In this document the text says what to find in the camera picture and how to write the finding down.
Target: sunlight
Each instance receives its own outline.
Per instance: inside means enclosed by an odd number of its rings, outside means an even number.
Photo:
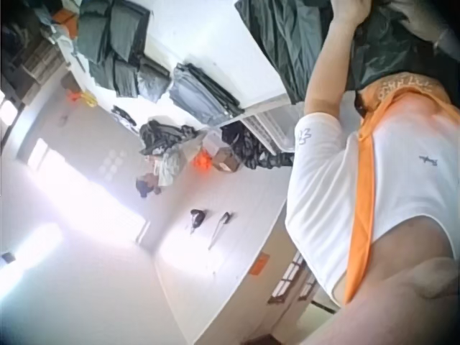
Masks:
[[[171,231],[160,246],[160,256],[169,265],[196,275],[217,272],[223,262],[219,250],[208,250],[209,239],[187,231]]]
[[[41,226],[27,238],[16,251],[16,263],[23,269],[28,270],[38,265],[49,255],[63,240],[63,236],[56,224]]]
[[[17,262],[12,262],[0,270],[0,301],[14,289],[22,274],[23,270]]]
[[[91,182],[58,152],[39,139],[29,165],[39,187],[49,195],[71,226],[105,242],[135,242],[146,221],[123,206],[104,187]]]
[[[11,126],[16,119],[17,109],[12,102],[6,101],[0,108],[0,119],[7,126]]]

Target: white t-shirt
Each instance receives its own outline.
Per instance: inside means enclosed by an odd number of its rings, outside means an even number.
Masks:
[[[428,216],[460,250],[459,128],[444,116],[410,111],[385,119],[373,134],[376,175],[373,241],[404,220]],[[286,227],[319,284],[332,297],[346,271],[357,189],[358,134],[344,137],[328,114],[303,117]]]

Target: bright window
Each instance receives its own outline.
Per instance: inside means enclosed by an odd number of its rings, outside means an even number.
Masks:
[[[305,282],[305,286],[303,287],[302,291],[300,292],[299,300],[307,300],[310,297],[313,289],[318,284],[316,281],[315,276],[312,272],[310,272],[307,281]]]
[[[17,109],[10,101],[5,101],[0,108],[0,119],[7,126],[11,126],[16,119]]]
[[[27,163],[37,173],[41,189],[73,227],[102,239],[135,242],[148,226],[144,218],[88,180],[42,139]]]
[[[273,290],[272,297],[268,300],[269,304],[284,303],[289,296],[290,289],[297,282],[303,268],[305,267],[305,260],[300,252],[297,252],[293,261],[289,264],[282,279]]]

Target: orange label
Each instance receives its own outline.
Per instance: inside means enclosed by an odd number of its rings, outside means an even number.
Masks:
[[[265,268],[265,265],[268,262],[270,255],[265,254],[264,252],[260,252],[259,256],[257,257],[255,263],[252,265],[251,269],[249,270],[250,275],[260,275]]]

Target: room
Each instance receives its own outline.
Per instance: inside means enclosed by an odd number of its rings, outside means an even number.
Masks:
[[[0,344],[296,345],[339,311],[285,225],[304,80],[251,2],[2,3]]]

